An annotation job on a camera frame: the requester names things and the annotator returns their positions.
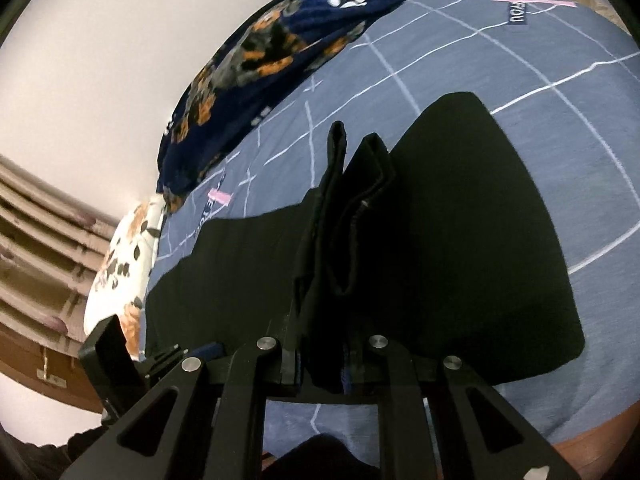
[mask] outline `blue bedsheet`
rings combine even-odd
[[[509,2],[409,0],[378,20],[274,109],[168,219],[149,287],[191,253],[205,209],[207,218],[259,215],[317,186],[333,121],[345,124],[349,159],[364,135],[377,132],[391,149],[429,104],[472,91],[545,200],[586,336],[576,360],[498,390],[552,442],[628,408],[640,399],[640,52],[585,7],[526,7],[526,22],[509,24]],[[211,189],[231,195],[228,205],[207,205]],[[372,407],[271,402],[265,449],[279,455],[325,432],[376,463],[377,431]]]

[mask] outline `black plastic part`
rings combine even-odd
[[[98,323],[78,358],[112,419],[129,411],[146,394],[146,386],[127,352],[118,316]]]
[[[216,403],[208,395],[206,370],[200,366],[186,372],[176,366],[80,456],[62,479],[195,480],[203,464],[194,456],[193,446],[206,439],[207,413],[212,415]]]
[[[296,306],[292,301],[287,319],[283,323],[284,336],[282,337],[282,364],[280,365],[280,380],[282,384],[287,386],[299,384],[301,380],[300,367],[298,366],[299,355],[296,349],[297,335],[296,330],[294,330],[296,321]]]
[[[524,478],[548,466],[546,480],[580,476],[496,390],[466,363],[440,367],[428,395],[447,480]]]
[[[396,341],[369,349],[386,361],[388,373],[378,403],[383,480],[435,480],[433,445],[411,354]]]
[[[257,479],[262,455],[266,396],[256,383],[258,365],[280,354],[278,344],[261,350],[255,342],[234,354],[216,415],[204,480]]]
[[[136,370],[144,378],[148,389],[158,384],[158,381],[171,371],[184,358],[184,351],[179,345],[158,352],[140,363],[136,363]]]

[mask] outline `floral pillowcase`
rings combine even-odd
[[[84,332],[89,335],[101,320],[116,314],[133,359],[138,358],[140,309],[156,262],[164,213],[164,198],[155,194],[120,221],[86,302]]]

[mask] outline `folded black fabric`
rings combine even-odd
[[[493,384],[580,354],[553,224],[473,94],[439,99],[391,153],[367,136],[344,172],[340,123],[328,145],[321,185],[299,205],[203,226],[147,299],[147,354],[214,340],[231,354],[282,338],[290,311],[314,383],[335,391],[350,316],[414,354],[459,355]]]
[[[262,480],[378,480],[380,469],[354,457],[337,438],[320,434],[262,472]]]

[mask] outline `metal screw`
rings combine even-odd
[[[455,355],[446,356],[442,363],[444,364],[444,367],[449,370],[460,370],[460,368],[462,368],[462,359]]]
[[[197,357],[187,357],[182,361],[182,369],[185,372],[195,372],[200,368],[202,362]]]
[[[271,350],[277,345],[277,341],[273,337],[265,336],[258,339],[256,343],[260,350]]]
[[[369,344],[373,346],[373,348],[384,348],[389,344],[389,341],[383,335],[372,335],[369,338]]]

